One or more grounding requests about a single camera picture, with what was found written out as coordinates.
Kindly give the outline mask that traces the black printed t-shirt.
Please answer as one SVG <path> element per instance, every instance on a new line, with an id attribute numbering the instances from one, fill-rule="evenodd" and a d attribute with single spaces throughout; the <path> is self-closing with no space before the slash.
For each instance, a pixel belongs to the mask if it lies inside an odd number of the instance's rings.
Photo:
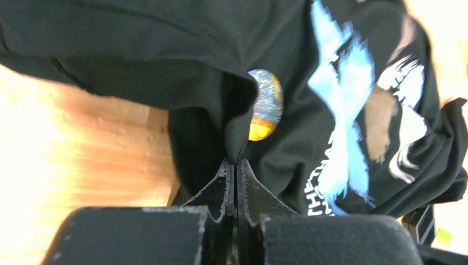
<path id="1" fill-rule="evenodd" d="M 247 159 L 308 216 L 397 218 L 464 196 L 465 101 L 439 105 L 430 54 L 403 1 L 1 2 L 1 64 L 169 111 L 187 195 Z M 253 69 L 284 97 L 261 141 Z"/>

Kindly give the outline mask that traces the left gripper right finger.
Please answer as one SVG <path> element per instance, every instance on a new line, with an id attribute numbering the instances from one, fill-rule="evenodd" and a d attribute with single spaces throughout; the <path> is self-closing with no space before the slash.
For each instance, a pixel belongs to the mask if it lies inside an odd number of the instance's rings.
<path id="1" fill-rule="evenodd" d="M 409 233 L 382 215 L 306 217 L 237 166 L 239 264 L 422 264 Z"/>

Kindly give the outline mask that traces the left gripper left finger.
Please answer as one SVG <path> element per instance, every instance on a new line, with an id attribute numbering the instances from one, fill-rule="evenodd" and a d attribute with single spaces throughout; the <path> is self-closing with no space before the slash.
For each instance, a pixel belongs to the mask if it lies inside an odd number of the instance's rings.
<path id="1" fill-rule="evenodd" d="M 181 206 L 83 207 L 60 225 L 43 264 L 225 264 L 233 227 L 233 165 Z"/>

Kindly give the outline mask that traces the round blue yellow brooch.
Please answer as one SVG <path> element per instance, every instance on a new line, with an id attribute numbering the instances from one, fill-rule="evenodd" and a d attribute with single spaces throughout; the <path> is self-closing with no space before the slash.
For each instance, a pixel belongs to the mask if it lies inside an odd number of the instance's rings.
<path id="1" fill-rule="evenodd" d="M 276 75 L 264 69 L 248 72 L 256 81 L 258 96 L 253 105 L 249 140 L 261 141 L 277 128 L 284 110 L 282 86 Z"/>

